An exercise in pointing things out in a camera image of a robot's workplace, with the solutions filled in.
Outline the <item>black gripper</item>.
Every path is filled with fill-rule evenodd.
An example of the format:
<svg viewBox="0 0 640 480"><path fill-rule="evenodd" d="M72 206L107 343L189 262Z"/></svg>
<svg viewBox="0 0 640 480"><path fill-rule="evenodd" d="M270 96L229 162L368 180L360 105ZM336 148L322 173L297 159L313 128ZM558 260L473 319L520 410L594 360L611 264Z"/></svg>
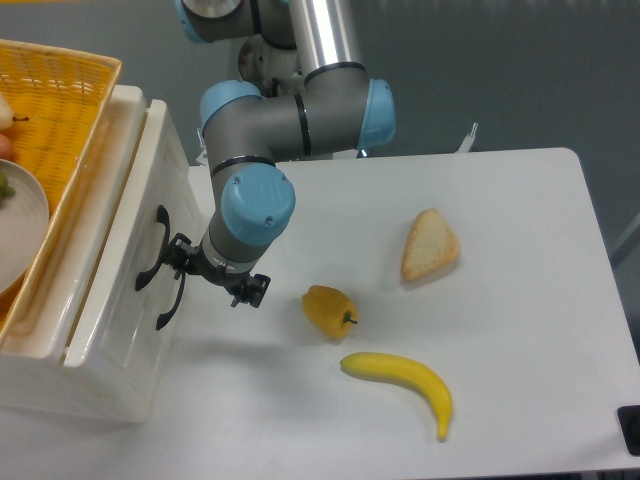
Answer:
<svg viewBox="0 0 640 480"><path fill-rule="evenodd" d="M232 297L231 307L248 304L259 308L271 283L271 278L263 274L251 275L249 272L236 273L226 266L212 264L205 255L204 247L192 245L183 233L177 233L164 247L162 263L174 270L174 279L187 274L189 263L193 263L193 274L199 275L209 283L223 287Z"/></svg>

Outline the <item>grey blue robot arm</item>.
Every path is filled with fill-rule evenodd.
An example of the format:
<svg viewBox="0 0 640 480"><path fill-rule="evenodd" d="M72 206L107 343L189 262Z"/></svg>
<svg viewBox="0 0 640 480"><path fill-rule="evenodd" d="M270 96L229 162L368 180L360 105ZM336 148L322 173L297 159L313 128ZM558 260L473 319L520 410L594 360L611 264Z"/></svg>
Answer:
<svg viewBox="0 0 640 480"><path fill-rule="evenodd" d="M235 303L258 307L269 278L254 266L286 229L295 192L283 161L388 143L396 130L389 85L369 77L346 1L180 1L193 39L257 35L296 56L300 84L227 80L200 101L215 211L200 243L181 242L169 262L180 277L197 275Z"/></svg>

